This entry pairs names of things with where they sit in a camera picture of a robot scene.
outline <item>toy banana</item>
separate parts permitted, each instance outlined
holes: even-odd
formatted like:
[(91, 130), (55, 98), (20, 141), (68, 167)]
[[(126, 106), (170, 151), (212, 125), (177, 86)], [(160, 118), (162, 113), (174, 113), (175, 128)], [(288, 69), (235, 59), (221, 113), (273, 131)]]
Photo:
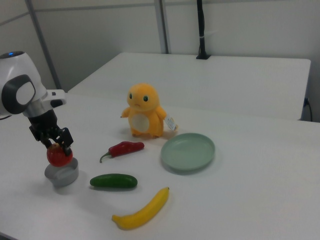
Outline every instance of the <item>toy banana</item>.
[(160, 189), (152, 200), (141, 210), (131, 215), (112, 215), (112, 220), (124, 230), (135, 229), (151, 220), (165, 205), (169, 197), (169, 187)]

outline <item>black pole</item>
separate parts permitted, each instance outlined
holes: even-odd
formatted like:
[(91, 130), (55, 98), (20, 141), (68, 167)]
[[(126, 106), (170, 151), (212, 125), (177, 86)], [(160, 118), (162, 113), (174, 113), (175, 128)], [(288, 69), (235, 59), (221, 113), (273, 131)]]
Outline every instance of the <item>black pole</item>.
[(204, 11), (202, 9), (202, 0), (196, 0), (196, 5), (198, 8), (199, 39), (200, 39), (199, 55), (196, 57), (196, 59), (207, 60), (210, 57), (210, 55), (206, 54), (205, 16), (204, 16)]

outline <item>plastic tomato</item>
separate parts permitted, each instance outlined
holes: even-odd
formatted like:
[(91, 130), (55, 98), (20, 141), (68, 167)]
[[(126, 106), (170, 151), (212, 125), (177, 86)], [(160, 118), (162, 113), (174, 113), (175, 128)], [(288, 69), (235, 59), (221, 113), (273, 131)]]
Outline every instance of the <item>plastic tomato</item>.
[(54, 143), (46, 150), (46, 157), (51, 165), (62, 167), (71, 162), (73, 153), (66, 156), (63, 148), (58, 143)]

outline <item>orange plush toy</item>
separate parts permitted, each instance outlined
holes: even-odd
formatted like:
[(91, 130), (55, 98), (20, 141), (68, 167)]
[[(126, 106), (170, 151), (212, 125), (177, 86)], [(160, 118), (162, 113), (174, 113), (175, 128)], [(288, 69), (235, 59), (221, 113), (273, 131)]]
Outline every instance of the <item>orange plush toy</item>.
[(153, 138), (162, 136), (167, 113), (160, 106), (156, 89), (147, 83), (132, 86), (128, 92), (127, 107), (121, 117), (128, 118), (133, 136), (150, 134)]

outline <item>toy cucumber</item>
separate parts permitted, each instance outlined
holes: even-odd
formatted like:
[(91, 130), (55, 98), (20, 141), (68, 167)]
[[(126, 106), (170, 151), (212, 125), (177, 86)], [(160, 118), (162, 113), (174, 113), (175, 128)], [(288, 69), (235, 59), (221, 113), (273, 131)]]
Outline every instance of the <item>toy cucumber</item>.
[(137, 186), (138, 180), (131, 175), (110, 173), (96, 176), (90, 180), (90, 185), (103, 188), (132, 189)]

